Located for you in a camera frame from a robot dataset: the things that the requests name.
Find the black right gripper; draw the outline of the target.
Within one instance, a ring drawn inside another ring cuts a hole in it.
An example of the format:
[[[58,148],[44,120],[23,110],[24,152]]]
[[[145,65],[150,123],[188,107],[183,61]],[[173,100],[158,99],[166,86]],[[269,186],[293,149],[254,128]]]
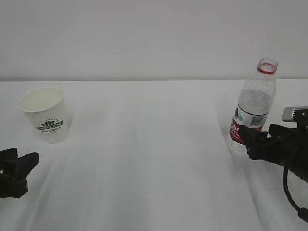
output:
[[[257,131],[241,125],[240,138],[243,140],[247,154],[252,160],[264,160],[285,166],[283,183],[287,184],[289,171],[308,182],[308,126],[297,125],[297,129],[277,124],[270,124],[269,130]],[[293,139],[291,153],[289,141]]]

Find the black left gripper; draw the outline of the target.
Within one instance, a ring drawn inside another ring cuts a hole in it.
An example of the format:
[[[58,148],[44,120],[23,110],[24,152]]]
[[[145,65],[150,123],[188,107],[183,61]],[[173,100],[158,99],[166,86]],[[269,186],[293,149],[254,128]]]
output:
[[[39,154],[32,152],[17,158],[17,148],[0,152],[0,197],[21,198],[28,192],[29,173],[39,163]]]

